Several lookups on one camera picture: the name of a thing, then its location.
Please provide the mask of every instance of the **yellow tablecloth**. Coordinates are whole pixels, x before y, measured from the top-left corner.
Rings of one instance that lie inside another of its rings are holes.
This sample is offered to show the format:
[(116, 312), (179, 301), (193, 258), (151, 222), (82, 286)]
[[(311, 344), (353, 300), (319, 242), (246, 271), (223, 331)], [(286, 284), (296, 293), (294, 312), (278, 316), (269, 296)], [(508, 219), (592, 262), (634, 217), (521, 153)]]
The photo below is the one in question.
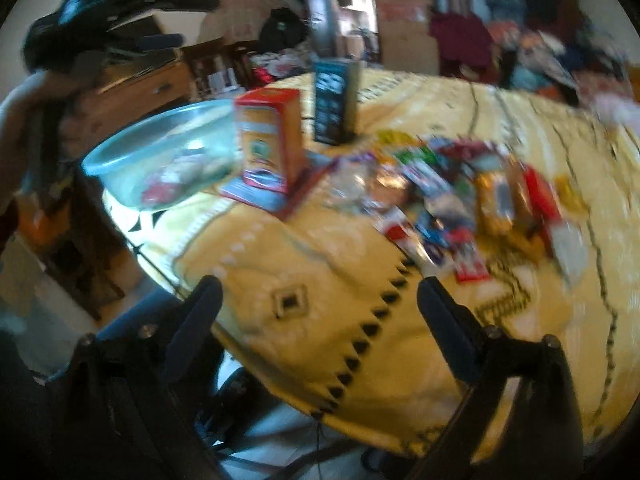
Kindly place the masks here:
[[(312, 77), (276, 85), (303, 90), (305, 118), (313, 115)], [(307, 134), (311, 127), (305, 120)], [(607, 140), (590, 115), (529, 94), (365, 70), (357, 144), (306, 144), (338, 154), (364, 147), (382, 128), (506, 141), (547, 177), (575, 177), (591, 205), (588, 218), (576, 219), (590, 246), (579, 285), (569, 290), (551, 261), (533, 267), (489, 246), (493, 280), (457, 285), (449, 278), (444, 285), (483, 324), (531, 340), (556, 334), (585, 441), (613, 431), (640, 392), (640, 155), (631, 137)], [(104, 201), (159, 282), (164, 274), (188, 292), (205, 274), (219, 277), (225, 306), (212, 332), (272, 393), (372, 446), (421, 455), (461, 393), (416, 308), (418, 272), (368, 217), (324, 208), (327, 185), (286, 223), (214, 189), (153, 215), (127, 210), (108, 194)], [(292, 297), (297, 314), (278, 317)], [(513, 393), (481, 454), (495, 445)]]

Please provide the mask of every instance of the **wooden drawer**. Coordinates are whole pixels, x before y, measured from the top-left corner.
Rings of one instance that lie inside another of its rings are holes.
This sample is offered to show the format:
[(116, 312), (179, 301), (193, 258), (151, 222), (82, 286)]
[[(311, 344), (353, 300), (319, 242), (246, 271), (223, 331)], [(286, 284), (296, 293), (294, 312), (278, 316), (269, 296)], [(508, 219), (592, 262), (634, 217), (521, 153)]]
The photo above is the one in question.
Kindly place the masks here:
[(178, 61), (97, 94), (90, 105), (92, 145), (172, 101), (188, 100), (192, 79), (187, 64)]

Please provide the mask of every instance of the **maroon cloth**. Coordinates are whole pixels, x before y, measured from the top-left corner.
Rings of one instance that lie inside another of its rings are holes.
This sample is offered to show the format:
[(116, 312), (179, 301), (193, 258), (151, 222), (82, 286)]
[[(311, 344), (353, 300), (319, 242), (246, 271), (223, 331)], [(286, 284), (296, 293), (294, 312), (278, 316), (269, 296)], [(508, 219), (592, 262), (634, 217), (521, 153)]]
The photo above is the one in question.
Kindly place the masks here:
[(0, 216), (0, 254), (4, 252), (4, 247), (18, 228), (18, 206), (13, 200), (4, 214)]
[(438, 40), (443, 64), (456, 61), (478, 68), (491, 65), (493, 41), (489, 31), (475, 14), (434, 14), (431, 19), (431, 35)]

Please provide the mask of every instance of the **door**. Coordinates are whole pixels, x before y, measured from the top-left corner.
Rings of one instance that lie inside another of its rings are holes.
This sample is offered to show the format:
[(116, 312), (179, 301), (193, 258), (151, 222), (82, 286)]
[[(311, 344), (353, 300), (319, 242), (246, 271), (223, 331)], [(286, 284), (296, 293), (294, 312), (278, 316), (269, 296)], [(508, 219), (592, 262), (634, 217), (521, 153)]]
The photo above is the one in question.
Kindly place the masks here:
[(334, 57), (337, 17), (332, 11), (331, 0), (306, 0), (306, 5), (314, 51), (319, 57)]

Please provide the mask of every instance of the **pink cloth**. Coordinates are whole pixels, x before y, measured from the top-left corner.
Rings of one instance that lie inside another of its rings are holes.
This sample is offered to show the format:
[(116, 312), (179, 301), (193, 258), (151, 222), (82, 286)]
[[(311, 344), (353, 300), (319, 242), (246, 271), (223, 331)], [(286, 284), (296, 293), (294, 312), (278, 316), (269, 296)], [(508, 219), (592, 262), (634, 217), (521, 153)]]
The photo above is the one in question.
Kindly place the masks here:
[(431, 35), (438, 40), (441, 60), (480, 68), (491, 65), (493, 40), (475, 14), (434, 14)]

